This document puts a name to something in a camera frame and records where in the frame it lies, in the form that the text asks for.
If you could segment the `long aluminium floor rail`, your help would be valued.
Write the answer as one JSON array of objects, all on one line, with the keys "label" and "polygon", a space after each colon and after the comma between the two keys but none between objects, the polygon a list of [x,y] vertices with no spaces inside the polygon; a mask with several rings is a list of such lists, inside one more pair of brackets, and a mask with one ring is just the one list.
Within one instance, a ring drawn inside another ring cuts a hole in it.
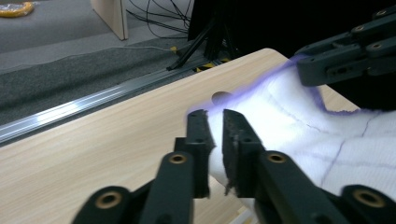
[{"label": "long aluminium floor rail", "polygon": [[118,100],[128,94],[143,90],[149,85],[158,84],[168,78],[180,76],[196,69],[196,65],[186,65],[174,70],[160,70],[151,74],[123,81],[120,84],[78,98],[71,102],[0,125],[0,145],[14,141],[21,136],[41,130],[51,124],[71,118],[98,106]]}]

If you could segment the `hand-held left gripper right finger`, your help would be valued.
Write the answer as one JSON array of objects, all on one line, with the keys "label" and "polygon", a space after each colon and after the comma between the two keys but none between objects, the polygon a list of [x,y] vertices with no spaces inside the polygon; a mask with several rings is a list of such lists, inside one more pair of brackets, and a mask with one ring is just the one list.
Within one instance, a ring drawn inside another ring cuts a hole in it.
[{"label": "hand-held left gripper right finger", "polygon": [[238,198],[255,197],[255,164],[262,151],[262,141],[245,116],[231,109],[224,109],[222,154],[228,179],[226,192],[233,189]]}]

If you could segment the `yellow round object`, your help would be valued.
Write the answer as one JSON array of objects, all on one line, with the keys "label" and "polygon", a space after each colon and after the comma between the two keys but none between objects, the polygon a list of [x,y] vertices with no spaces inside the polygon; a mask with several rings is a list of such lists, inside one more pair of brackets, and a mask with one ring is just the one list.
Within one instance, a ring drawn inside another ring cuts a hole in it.
[{"label": "yellow round object", "polygon": [[30,14],[35,9],[32,2],[0,4],[0,18],[18,18]]}]

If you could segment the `black metal stand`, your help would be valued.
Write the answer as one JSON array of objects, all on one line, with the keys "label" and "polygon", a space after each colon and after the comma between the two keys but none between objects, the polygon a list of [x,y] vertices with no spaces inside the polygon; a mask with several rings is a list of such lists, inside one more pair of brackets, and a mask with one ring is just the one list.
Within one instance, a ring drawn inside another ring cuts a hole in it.
[{"label": "black metal stand", "polygon": [[204,57],[209,61],[217,59],[221,49],[225,49],[232,58],[238,55],[231,32],[235,2],[236,0],[194,0],[188,31],[191,44],[167,67],[168,71],[182,67],[203,43]]}]

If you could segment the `round grey table grommet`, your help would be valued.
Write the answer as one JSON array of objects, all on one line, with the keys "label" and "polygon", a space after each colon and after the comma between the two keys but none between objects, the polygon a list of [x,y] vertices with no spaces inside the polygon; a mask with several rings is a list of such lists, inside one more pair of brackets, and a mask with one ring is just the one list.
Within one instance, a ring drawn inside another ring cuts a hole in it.
[{"label": "round grey table grommet", "polygon": [[220,105],[227,99],[231,98],[233,95],[227,91],[217,91],[211,97],[211,102],[213,105]]}]

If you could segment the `yellow and black tape strip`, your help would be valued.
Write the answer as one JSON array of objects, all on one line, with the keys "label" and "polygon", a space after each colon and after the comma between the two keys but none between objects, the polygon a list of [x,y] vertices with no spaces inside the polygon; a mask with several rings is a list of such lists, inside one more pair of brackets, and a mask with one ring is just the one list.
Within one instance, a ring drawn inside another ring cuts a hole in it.
[{"label": "yellow and black tape strip", "polygon": [[194,71],[195,73],[199,73],[199,72],[202,72],[202,71],[211,69],[211,68],[213,68],[213,67],[216,67],[216,66],[218,66],[218,65],[227,63],[227,62],[229,62],[229,61],[230,61],[229,58],[216,59],[216,60],[214,60],[214,61],[212,61],[212,62],[210,62],[210,63],[205,63],[205,64],[202,64],[202,65],[196,66],[196,67],[194,67],[194,68],[192,69],[192,71]]}]

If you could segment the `black curtain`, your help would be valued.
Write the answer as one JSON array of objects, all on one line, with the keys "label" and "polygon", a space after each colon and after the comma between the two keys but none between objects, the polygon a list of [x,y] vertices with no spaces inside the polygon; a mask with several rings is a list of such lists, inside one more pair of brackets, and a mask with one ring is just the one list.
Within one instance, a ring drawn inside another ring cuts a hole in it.
[{"label": "black curtain", "polygon": [[[295,57],[302,47],[350,32],[396,0],[236,0],[231,20],[238,55],[274,49]],[[396,110],[396,73],[326,84],[362,108]]]}]

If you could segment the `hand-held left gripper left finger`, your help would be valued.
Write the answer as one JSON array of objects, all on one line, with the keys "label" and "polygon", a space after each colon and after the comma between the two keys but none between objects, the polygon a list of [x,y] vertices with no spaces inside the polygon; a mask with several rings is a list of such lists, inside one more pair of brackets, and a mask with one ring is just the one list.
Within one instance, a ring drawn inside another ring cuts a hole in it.
[{"label": "hand-held left gripper left finger", "polygon": [[215,144],[206,110],[195,110],[187,116],[186,145],[187,151],[193,156],[194,197],[207,198],[210,195],[208,160]]}]

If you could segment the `white cloth with purple trim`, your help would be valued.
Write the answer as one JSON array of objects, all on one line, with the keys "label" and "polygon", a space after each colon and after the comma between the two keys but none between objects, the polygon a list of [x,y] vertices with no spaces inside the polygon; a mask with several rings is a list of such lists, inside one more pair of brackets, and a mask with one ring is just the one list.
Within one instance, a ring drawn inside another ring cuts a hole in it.
[{"label": "white cloth with purple trim", "polygon": [[318,89],[302,85],[293,62],[204,108],[216,144],[209,173],[221,185],[228,183],[223,112],[231,109],[245,116],[267,149],[292,157],[318,187],[338,195],[363,185],[396,202],[396,110],[331,111]]}]

